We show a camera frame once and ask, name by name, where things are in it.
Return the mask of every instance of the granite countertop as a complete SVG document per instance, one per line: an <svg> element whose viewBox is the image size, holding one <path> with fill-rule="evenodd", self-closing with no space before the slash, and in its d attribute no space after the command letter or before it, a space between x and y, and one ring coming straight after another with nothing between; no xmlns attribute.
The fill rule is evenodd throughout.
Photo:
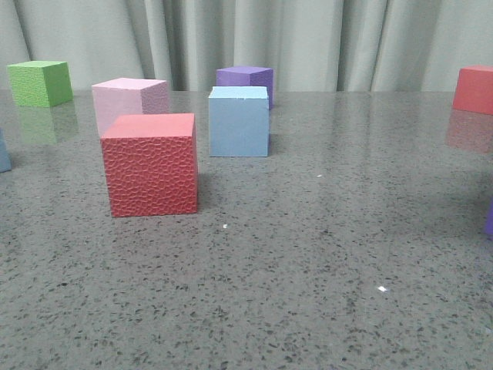
<svg viewBox="0 0 493 370"><path fill-rule="evenodd" d="M0 91L0 368L491 365L490 116L280 92L267 158L211 158L208 93L171 96L196 114L199 212L112 218L90 92Z"/></svg>

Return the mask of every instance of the purple cube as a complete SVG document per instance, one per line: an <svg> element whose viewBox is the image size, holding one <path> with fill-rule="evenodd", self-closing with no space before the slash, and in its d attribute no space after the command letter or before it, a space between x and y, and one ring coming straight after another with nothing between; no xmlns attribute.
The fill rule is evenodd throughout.
<svg viewBox="0 0 493 370"><path fill-rule="evenodd" d="M485 234L493 236L493 199L491 200L488 216L486 217Z"/></svg>
<svg viewBox="0 0 493 370"><path fill-rule="evenodd" d="M264 67L237 66L218 69L216 86L265 86L269 95L269 109L274 105L274 70Z"/></svg>

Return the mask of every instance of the textured red cube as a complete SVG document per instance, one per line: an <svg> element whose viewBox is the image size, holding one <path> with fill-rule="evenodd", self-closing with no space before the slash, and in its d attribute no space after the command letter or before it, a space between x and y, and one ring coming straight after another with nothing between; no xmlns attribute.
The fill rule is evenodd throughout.
<svg viewBox="0 0 493 370"><path fill-rule="evenodd" d="M100 140L114 217L197 212L193 113L120 116Z"/></svg>
<svg viewBox="0 0 493 370"><path fill-rule="evenodd" d="M493 66L470 66L460 70L453 107L493 114Z"/></svg>

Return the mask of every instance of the cube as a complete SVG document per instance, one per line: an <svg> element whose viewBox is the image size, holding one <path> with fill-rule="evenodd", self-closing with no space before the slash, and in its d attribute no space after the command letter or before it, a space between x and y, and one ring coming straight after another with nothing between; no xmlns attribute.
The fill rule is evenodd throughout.
<svg viewBox="0 0 493 370"><path fill-rule="evenodd" d="M462 150L486 154L493 151L493 116L452 110L446 144Z"/></svg>
<svg viewBox="0 0 493 370"><path fill-rule="evenodd" d="M267 156L269 100L264 86L214 86L209 95L211 156Z"/></svg>
<svg viewBox="0 0 493 370"><path fill-rule="evenodd" d="M67 62L11 64L7 72L18 106L57 106L73 99Z"/></svg>
<svg viewBox="0 0 493 370"><path fill-rule="evenodd" d="M493 114L493 66L469 66L459 71L454 109Z"/></svg>
<svg viewBox="0 0 493 370"><path fill-rule="evenodd" d="M0 173L10 171L12 165L10 164L10 158L8 158L7 146L3 138L3 131L0 129Z"/></svg>
<svg viewBox="0 0 493 370"><path fill-rule="evenodd" d="M488 215L486 216L485 234L493 236L493 199L491 200Z"/></svg>
<svg viewBox="0 0 493 370"><path fill-rule="evenodd" d="M197 212L193 113L120 116L100 141L114 217Z"/></svg>
<svg viewBox="0 0 493 370"><path fill-rule="evenodd" d="M168 113L168 82L159 79L112 79L92 85L101 136L123 114Z"/></svg>
<svg viewBox="0 0 493 370"><path fill-rule="evenodd" d="M269 109L274 105L274 70L264 67L236 66L216 71L217 86L266 86Z"/></svg>

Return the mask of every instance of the curtain fold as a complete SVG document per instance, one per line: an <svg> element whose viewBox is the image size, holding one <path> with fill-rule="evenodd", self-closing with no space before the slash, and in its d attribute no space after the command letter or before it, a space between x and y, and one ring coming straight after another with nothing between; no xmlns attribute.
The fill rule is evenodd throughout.
<svg viewBox="0 0 493 370"><path fill-rule="evenodd" d="M216 69L274 68L280 91L453 91L493 65L493 0L0 0L5 66L69 63L72 85L117 77L209 90Z"/></svg>

